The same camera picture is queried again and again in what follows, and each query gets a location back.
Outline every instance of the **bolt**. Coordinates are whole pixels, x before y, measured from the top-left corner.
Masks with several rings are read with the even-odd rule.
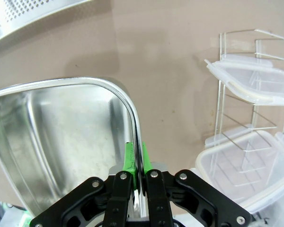
[[[94,187],[94,188],[97,188],[98,186],[99,186],[99,182],[98,181],[94,181],[93,183],[92,183],[92,186]]]
[[[158,172],[152,171],[151,172],[151,177],[156,178],[158,176]]]
[[[238,217],[237,217],[237,222],[238,222],[240,225],[244,225],[244,224],[245,224],[245,218],[243,218],[242,216],[238,216]]]
[[[121,178],[121,180],[125,180],[125,179],[127,178],[127,174],[126,174],[126,173],[121,174],[121,175],[120,175],[120,178]]]
[[[186,174],[180,174],[180,179],[181,180],[186,180],[187,179],[187,175]]]

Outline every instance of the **screw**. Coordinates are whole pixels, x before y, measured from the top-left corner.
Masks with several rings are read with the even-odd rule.
[[[121,178],[121,180],[125,180],[125,179],[127,178],[127,174],[126,174],[126,173],[121,174],[121,175],[120,175],[120,178]]]
[[[156,171],[151,172],[151,177],[156,178],[158,176],[158,173]]]
[[[187,175],[186,174],[180,174],[180,179],[181,180],[186,180],[187,179]]]
[[[94,182],[92,183],[92,186],[93,186],[94,188],[97,188],[97,187],[99,186],[99,182],[98,182],[98,181],[94,181]]]
[[[242,216],[238,216],[238,217],[237,217],[237,222],[238,222],[240,225],[244,225],[244,224],[245,224],[245,218],[243,218]]]

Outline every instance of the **clear plastic lid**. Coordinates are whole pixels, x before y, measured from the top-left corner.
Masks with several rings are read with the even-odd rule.
[[[207,68],[238,97],[257,105],[284,105],[284,71],[273,68],[272,62],[234,54]]]
[[[196,168],[204,180],[248,210],[283,187],[284,146],[266,131],[253,131],[203,151]]]

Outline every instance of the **plastic container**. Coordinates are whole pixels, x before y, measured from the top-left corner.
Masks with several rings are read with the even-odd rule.
[[[282,141],[253,131],[203,151],[196,168],[205,181],[254,213],[284,194]]]
[[[257,105],[284,105],[284,71],[269,60],[234,54],[205,60],[209,71],[236,96]]]

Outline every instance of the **beige table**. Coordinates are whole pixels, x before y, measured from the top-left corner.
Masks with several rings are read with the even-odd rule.
[[[62,77],[117,79],[138,109],[151,160],[174,174],[194,167],[213,134],[218,81],[203,59],[218,59],[220,32],[251,28],[284,36],[284,0],[94,0],[1,40],[0,88]],[[284,57],[284,42],[278,50]],[[277,114],[281,131],[284,110],[265,113]],[[20,203],[1,170],[0,200]]]

